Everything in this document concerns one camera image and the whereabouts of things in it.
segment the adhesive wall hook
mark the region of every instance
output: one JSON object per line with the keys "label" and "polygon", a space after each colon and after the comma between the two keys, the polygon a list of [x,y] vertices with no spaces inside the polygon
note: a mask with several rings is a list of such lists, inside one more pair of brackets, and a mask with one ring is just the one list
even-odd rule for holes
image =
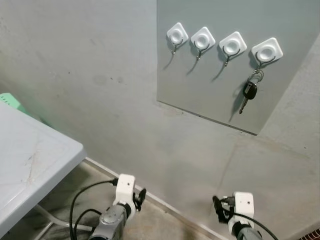
{"label": "adhesive wall hook", "polygon": [[225,67],[228,65],[231,59],[247,50],[245,40],[238,31],[235,31],[226,38],[222,39],[219,42],[219,47],[226,55],[226,61],[224,62]]}
{"label": "adhesive wall hook", "polygon": [[210,33],[209,29],[204,26],[191,37],[191,42],[198,50],[198,55],[196,57],[196,60],[198,61],[205,51],[215,45],[216,40]]}
{"label": "adhesive wall hook", "polygon": [[275,37],[271,37],[255,45],[251,49],[251,52],[258,63],[258,67],[255,69],[256,71],[260,71],[263,66],[282,58],[284,55]]}
{"label": "adhesive wall hook", "polygon": [[180,22],[177,22],[172,28],[166,32],[173,49],[170,50],[172,55],[176,54],[177,49],[188,41],[189,36]]}

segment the concrete wall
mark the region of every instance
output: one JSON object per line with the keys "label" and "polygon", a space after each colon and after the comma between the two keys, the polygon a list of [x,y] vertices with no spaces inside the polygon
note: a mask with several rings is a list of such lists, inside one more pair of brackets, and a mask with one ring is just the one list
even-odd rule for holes
{"label": "concrete wall", "polygon": [[155,0],[0,5],[0,90],[90,158],[228,238],[213,194],[253,192],[280,239],[320,222],[320,37],[252,136],[156,101]]}

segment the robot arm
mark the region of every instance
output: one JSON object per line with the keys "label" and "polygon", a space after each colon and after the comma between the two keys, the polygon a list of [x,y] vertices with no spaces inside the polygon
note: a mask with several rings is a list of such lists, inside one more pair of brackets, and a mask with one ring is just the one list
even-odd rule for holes
{"label": "robot arm", "polygon": [[230,234],[237,240],[262,240],[260,232],[254,229],[254,223],[247,218],[236,215],[245,215],[253,218],[254,197],[249,192],[235,192],[232,196],[224,196],[221,200],[217,196],[212,198],[215,212],[220,223],[227,224]]}
{"label": "robot arm", "polygon": [[147,190],[144,188],[139,197],[134,193],[135,177],[121,174],[118,179],[113,206],[101,214],[99,224],[89,240],[122,240],[127,220],[141,210]]}

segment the white table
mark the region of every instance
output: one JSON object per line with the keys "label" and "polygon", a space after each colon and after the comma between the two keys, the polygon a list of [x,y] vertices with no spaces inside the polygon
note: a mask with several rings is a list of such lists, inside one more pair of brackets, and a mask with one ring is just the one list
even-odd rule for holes
{"label": "white table", "polygon": [[85,157],[81,143],[0,102],[0,238]]}

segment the key ring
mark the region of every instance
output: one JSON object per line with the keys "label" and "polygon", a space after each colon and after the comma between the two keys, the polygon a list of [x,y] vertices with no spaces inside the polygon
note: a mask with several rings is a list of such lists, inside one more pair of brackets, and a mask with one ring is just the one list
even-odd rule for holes
{"label": "key ring", "polygon": [[247,79],[247,82],[251,81],[251,79],[253,79],[255,76],[259,76],[258,78],[258,81],[256,84],[260,83],[262,81],[262,79],[264,79],[264,76],[265,76],[265,73],[264,71],[261,69],[264,65],[267,65],[269,63],[271,63],[275,58],[276,56],[274,56],[271,60],[269,61],[260,61],[259,58],[258,58],[258,52],[255,53],[255,59],[259,62],[259,65],[258,67],[253,70],[251,76],[248,77]]}

